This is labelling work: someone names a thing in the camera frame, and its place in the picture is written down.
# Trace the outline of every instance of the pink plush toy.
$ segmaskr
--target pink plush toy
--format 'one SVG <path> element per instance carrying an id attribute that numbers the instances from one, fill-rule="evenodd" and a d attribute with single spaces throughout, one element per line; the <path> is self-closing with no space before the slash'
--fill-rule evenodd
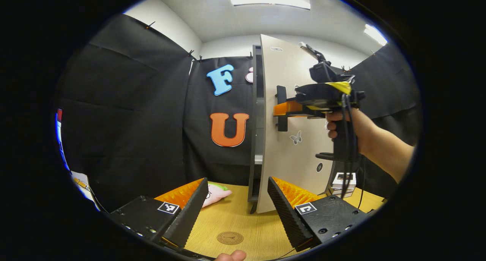
<path id="1" fill-rule="evenodd" d="M 229 195 L 231 195 L 231 191 L 228 190 L 228 188 L 226 188 L 225 186 L 221 186 L 219 184 L 214 184 L 214 183 L 208 183 L 208 196 L 204 201 L 203 208 Z"/>

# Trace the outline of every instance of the black curtain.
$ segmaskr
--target black curtain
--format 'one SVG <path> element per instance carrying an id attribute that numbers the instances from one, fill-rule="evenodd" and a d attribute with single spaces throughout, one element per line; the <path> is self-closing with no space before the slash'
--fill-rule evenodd
<path id="1" fill-rule="evenodd" d="M 390 131 L 409 145 L 416 145 L 421 129 L 420 93 L 407 59 L 391 42 L 374 55 L 343 74 L 354 74 L 353 88 L 365 91 L 361 111 L 380 128 Z M 375 163 L 364 159 L 364 190 L 390 197 L 396 189 L 395 180 Z M 344 171 L 335 163 L 337 172 Z M 357 186 L 363 188 L 363 168 L 355 164 Z"/>
<path id="2" fill-rule="evenodd" d="M 212 80 L 206 75 L 217 68 L 231 64 L 233 81 L 231 90 L 214 95 Z M 208 177 L 210 181 L 234 185 L 248 185 L 251 153 L 251 122 L 253 104 L 253 84 L 245 76 L 251 67 L 250 57 L 221 57 L 194 61 L 189 76 L 184 110 L 184 137 L 187 176 L 189 179 Z M 236 133 L 235 113 L 246 113 L 245 139 L 235 147 L 223 147 L 211 139 L 210 115 L 226 113 L 229 119 L 224 126 L 224 134 L 233 138 Z"/>
<path id="3" fill-rule="evenodd" d="M 115 17 L 61 79 L 66 160 L 88 176 L 108 211 L 191 181 L 184 172 L 182 117 L 193 57 L 146 26 L 125 14 Z"/>

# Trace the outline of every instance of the round coaster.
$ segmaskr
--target round coaster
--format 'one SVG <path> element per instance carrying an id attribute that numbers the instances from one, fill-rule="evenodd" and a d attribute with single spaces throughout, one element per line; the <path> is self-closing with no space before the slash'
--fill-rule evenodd
<path id="1" fill-rule="evenodd" d="M 243 241 L 243 235 L 237 232 L 222 232 L 218 235 L 218 241 L 226 245 L 236 245 Z"/>

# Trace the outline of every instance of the wooden table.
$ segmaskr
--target wooden table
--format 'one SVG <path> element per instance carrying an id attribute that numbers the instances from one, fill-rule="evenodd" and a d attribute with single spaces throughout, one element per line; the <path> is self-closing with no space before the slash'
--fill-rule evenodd
<path id="1" fill-rule="evenodd" d="M 293 249 L 276 211 L 250 214 L 251 204 L 247 202 L 248 186 L 220 184 L 233 193 L 201 209 L 186 249 L 213 257 L 220 253 L 231 254 L 237 249 L 243 250 L 247 254 L 245 261 L 275 259 Z M 361 189 L 356 188 L 353 195 L 345 200 L 357 207 L 360 196 Z M 371 209 L 378 209 L 383 204 L 382 200 L 382 197 L 365 191 L 360 210 L 369 212 Z M 240 233 L 243 241 L 236 245 L 222 244 L 216 237 L 226 231 Z"/>

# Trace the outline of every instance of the orange letter u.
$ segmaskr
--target orange letter u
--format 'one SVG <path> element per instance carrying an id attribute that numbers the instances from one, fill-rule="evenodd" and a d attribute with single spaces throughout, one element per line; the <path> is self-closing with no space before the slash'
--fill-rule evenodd
<path id="1" fill-rule="evenodd" d="M 227 138 L 224 135 L 224 123 L 229 118 L 226 113 L 213 113 L 210 115 L 212 119 L 211 138 L 213 142 L 219 146 L 235 147 L 240 145 L 245 139 L 246 120 L 250 118 L 248 114 L 236 113 L 233 118 L 236 120 L 236 135 L 233 138 Z"/>

